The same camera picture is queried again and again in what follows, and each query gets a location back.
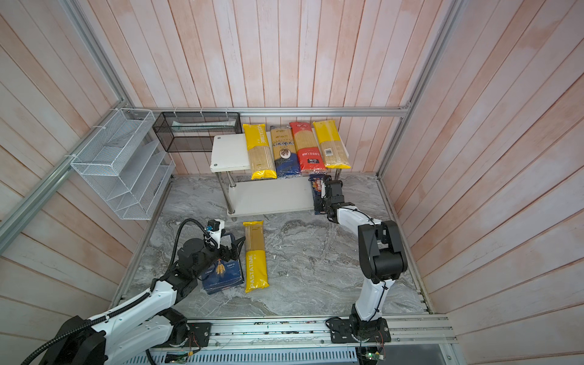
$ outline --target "cable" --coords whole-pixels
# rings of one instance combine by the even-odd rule
[[[235,242],[233,242],[233,244],[237,247],[237,257],[239,258],[239,254],[241,253],[241,249],[244,247],[244,243],[245,243],[245,236],[238,238],[235,240]]]
[[[339,332],[339,331],[337,331],[336,329],[332,329],[332,328],[331,328],[331,325],[330,325],[330,323],[328,322],[328,321],[330,321],[331,319],[340,319],[341,321],[342,321],[343,319],[342,319],[341,317],[330,317],[329,319],[327,319],[327,320],[325,321],[325,326],[326,326],[328,329],[330,329],[330,330],[331,330],[331,332]]]
[[[385,340],[383,339],[383,335],[381,334],[381,331],[379,332],[379,336],[381,338],[381,350],[383,350],[383,355],[385,356]]]
[[[152,355],[150,354],[150,349],[146,349],[146,358],[148,359],[150,365],[156,365],[154,359],[152,358]]]
[[[373,218],[372,218],[372,217],[370,217],[369,215],[367,215],[367,214],[363,213],[363,212],[362,212],[362,211],[360,211],[359,209],[349,209],[349,208],[347,208],[347,207],[341,207],[341,208],[339,208],[339,209],[346,209],[346,210],[350,210],[350,211],[356,211],[357,213],[361,213],[362,215],[366,216],[366,217],[367,217],[367,221],[369,221],[369,222],[373,222]]]
[[[383,294],[385,293],[386,290],[388,290],[389,288],[387,287],[387,284],[385,282],[385,280],[379,280],[379,278],[377,277],[377,275],[373,275],[380,283],[383,281],[383,291],[381,292],[381,297],[379,297],[379,302],[377,303],[377,307],[375,308],[375,311],[373,312],[373,315],[371,316],[371,318],[369,318],[367,320],[367,322],[370,322],[373,317],[375,317],[375,314],[377,314],[379,312],[379,306],[381,305],[381,300],[383,299]]]
[[[57,342],[60,342],[69,336],[76,335],[76,334],[80,333],[81,331],[83,331],[84,329],[88,329],[89,327],[95,326],[96,324],[99,324],[101,322],[105,322],[110,318],[113,318],[117,315],[122,314],[123,312],[125,312],[129,309],[134,308],[136,305],[140,304],[146,298],[148,298],[150,296],[150,294],[151,294],[150,292],[146,292],[140,298],[136,299],[132,303],[129,303],[129,304],[121,307],[118,310],[115,310],[111,313],[108,313],[107,315],[103,315],[99,318],[96,318],[93,321],[86,322],[77,328],[74,328],[70,331],[65,332],[62,335],[55,336],[52,340],[49,340],[45,344],[41,345],[38,349],[33,351],[30,355],[28,355],[28,357],[22,362],[21,365],[29,365],[38,355],[42,354],[45,350],[50,348],[52,345],[55,345]]]
[[[168,264],[168,268],[166,269],[166,272],[170,272],[170,271],[171,271],[172,264],[175,262],[175,259],[176,259],[176,249],[178,248],[178,245],[179,245],[179,237],[180,237],[180,232],[182,232],[182,229],[183,229],[183,227],[184,227],[184,226],[185,226],[185,224],[187,224],[188,222],[192,222],[192,223],[195,223],[196,225],[198,225],[198,226],[199,226],[199,228],[201,228],[201,230],[203,231],[203,236],[204,236],[205,238],[206,238],[206,235],[208,235],[208,232],[207,232],[207,230],[205,229],[205,227],[204,227],[204,226],[203,226],[203,225],[202,225],[202,224],[201,224],[199,221],[197,221],[196,219],[193,219],[193,218],[187,218],[187,219],[183,220],[183,221],[180,223],[179,230],[176,232],[176,237],[175,237],[175,245],[172,247],[171,261],[170,261],[170,263]]]

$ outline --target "lower shelf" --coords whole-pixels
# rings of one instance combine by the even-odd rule
[[[308,177],[239,182],[229,188],[235,210],[231,217],[313,210]]]

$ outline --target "red pasta package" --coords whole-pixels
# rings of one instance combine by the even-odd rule
[[[325,173],[326,167],[310,123],[293,121],[290,127],[294,135],[300,170],[303,173]]]

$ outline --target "metal rail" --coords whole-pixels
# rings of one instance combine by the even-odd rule
[[[397,107],[177,107],[153,108],[160,112],[234,112],[241,117],[404,117],[406,106]]]
[[[112,110],[104,115],[98,122],[97,125],[102,126],[111,118],[113,113],[116,112],[115,109],[133,105],[103,49],[95,39],[93,32],[88,25],[89,23],[85,19],[79,4],[77,4],[77,0],[60,0],[60,4],[120,100],[116,105],[112,106]],[[41,210],[45,203],[51,199],[53,194],[69,178],[72,171],[71,161],[75,158],[74,156],[79,153],[85,145],[87,145],[95,133],[97,133],[97,129],[98,128],[92,128],[91,131],[80,139],[69,154],[65,155],[63,159],[61,159],[61,161],[59,161],[48,173],[48,175],[45,176],[31,190],[31,192],[6,215],[7,218],[0,224],[0,254],[2,254],[12,241],[18,237],[20,232],[22,232],[26,225],[34,218],[39,210]]]
[[[116,105],[116,108],[123,107],[125,104],[126,101],[122,100]],[[115,112],[115,110],[110,110],[110,112],[101,119],[98,125],[104,125]],[[69,178],[69,175],[73,171],[71,161],[73,161],[76,154],[87,145],[98,131],[99,128],[92,128],[91,131],[79,141],[77,146],[75,146],[68,155],[65,155],[61,161],[55,165],[53,170],[51,170],[51,172],[49,172],[48,175],[45,176],[31,190],[31,192],[6,215],[7,219],[0,224],[0,255],[6,250],[6,248],[8,248],[8,246],[10,246],[12,241],[18,237],[26,225],[43,208],[45,203],[51,199],[53,194]]]
[[[387,193],[387,189],[381,180],[377,180],[377,186],[381,192],[381,198],[383,199],[383,203],[385,204],[385,208],[390,213],[390,216],[395,220],[398,225],[399,234],[401,234],[402,239],[404,240],[404,249],[406,257],[408,258],[408,270],[412,275],[414,283],[416,284],[416,288],[422,293],[422,297],[424,298],[424,302],[428,307],[428,311],[432,314],[434,313],[434,304],[432,303],[432,299],[430,299],[430,294],[424,285],[424,281],[422,280],[422,276],[420,275],[420,271],[418,270],[418,265],[413,259],[412,251],[410,250],[410,246],[408,243],[408,239],[404,233],[404,230],[399,222],[399,218],[397,212],[395,211],[395,207],[393,203],[391,203],[390,196]]]
[[[190,323],[211,322],[207,350],[278,349],[335,347],[325,321],[329,317],[280,317],[241,319],[201,319]],[[458,343],[445,315],[384,315],[391,335],[385,345],[408,343]],[[347,346],[375,346],[375,343],[348,343]],[[157,350],[178,350],[160,348]]]
[[[436,42],[432,47],[430,57],[428,58],[428,61],[426,62],[426,65],[424,66],[424,69],[422,71],[422,75],[420,76],[420,80],[418,80],[418,83],[416,84],[416,87],[413,91],[412,99],[410,99],[410,102],[408,103],[410,107],[408,108],[408,114],[403,116],[403,118],[399,121],[399,125],[394,133],[393,138],[391,139],[390,146],[386,150],[385,155],[383,156],[383,160],[381,162],[381,166],[377,171],[378,176],[383,176],[383,174],[385,173],[385,170],[387,169],[387,166],[389,165],[389,162],[393,157],[395,150],[397,149],[399,141],[401,140],[404,131],[408,126],[409,121],[418,106],[418,102],[422,96],[422,93],[426,89],[430,81],[430,78],[436,71],[436,67],[438,65],[438,62],[440,61],[440,58],[442,57],[442,54],[444,53],[444,49],[446,49],[448,40],[450,39],[454,29],[456,28],[459,14],[462,12],[465,5],[466,0],[454,0],[454,2],[450,5],[448,15],[446,16],[446,19],[444,20],[444,23],[440,28],[440,33],[438,34],[438,38],[436,39]]]
[[[150,242],[150,237],[152,236],[152,232],[154,232],[154,227],[156,227],[156,223],[158,222],[158,217],[160,217],[160,213],[162,212],[162,208],[164,203],[166,202],[166,198],[168,198],[168,194],[171,192],[172,186],[172,177],[168,180],[164,191],[162,192],[162,196],[160,197],[160,201],[158,202],[158,206],[156,210],[154,210],[154,214],[152,215],[152,219],[148,221],[148,225],[142,234],[140,239],[140,243],[136,250],[134,251],[132,258],[130,259],[130,263],[128,264],[128,268],[126,269],[126,273],[122,278],[120,284],[117,286],[117,290],[114,293],[112,302],[110,303],[109,309],[120,304],[120,300],[122,296],[126,293],[126,291],[130,288],[132,284],[132,280],[134,280],[134,276],[136,275],[136,271],[138,271],[138,267],[140,267],[140,262],[142,261],[142,255],[144,251],[146,251],[146,247],[148,247],[148,243]]]

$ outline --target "yellow pasta package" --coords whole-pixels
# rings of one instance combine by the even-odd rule
[[[313,125],[325,166],[329,169],[350,169],[349,158],[336,130],[335,121],[315,121]]]
[[[244,124],[245,141],[248,145],[249,164],[252,180],[275,179],[276,166],[267,142],[265,124]]]
[[[244,222],[245,227],[245,292],[263,289],[267,283],[266,247],[263,241],[263,221]]]

